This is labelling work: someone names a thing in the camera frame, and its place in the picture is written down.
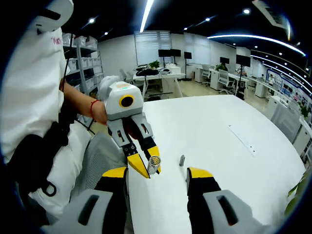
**window blind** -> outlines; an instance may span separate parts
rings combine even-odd
[[[136,59],[138,65],[148,64],[158,60],[163,63],[163,58],[158,56],[158,50],[171,49],[169,31],[145,31],[135,33]],[[165,58],[165,63],[172,62],[171,57]]]

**monitor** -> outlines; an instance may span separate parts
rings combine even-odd
[[[250,57],[242,56],[242,55],[236,55],[236,64],[240,64],[242,66],[250,67]]]
[[[229,58],[220,57],[220,62],[221,62],[221,63],[230,64],[230,59],[229,59]]]
[[[192,59],[192,53],[190,53],[190,52],[184,52],[184,58],[185,58],[185,59]]]
[[[171,57],[171,50],[158,50],[159,57]]]
[[[180,50],[171,49],[171,56],[181,57],[181,51]]]

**small metal part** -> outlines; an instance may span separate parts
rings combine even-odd
[[[184,165],[184,161],[185,161],[185,156],[182,155],[181,158],[180,158],[180,163],[179,165],[182,167]]]
[[[151,156],[150,159],[148,160],[148,165],[147,165],[147,171],[150,175],[153,175],[156,173],[158,170],[158,167],[160,166],[160,157],[158,156]]]

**metal spring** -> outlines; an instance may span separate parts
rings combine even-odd
[[[147,165],[147,171],[150,175],[153,175],[156,173],[158,167],[160,166],[160,157],[158,156],[151,156],[150,159],[148,160],[148,165]]]

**white ruler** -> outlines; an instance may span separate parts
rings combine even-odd
[[[246,146],[246,148],[252,153],[254,157],[257,156],[258,150],[255,148],[254,144],[252,144],[246,137],[244,137],[235,127],[232,125],[228,126],[232,133]]]

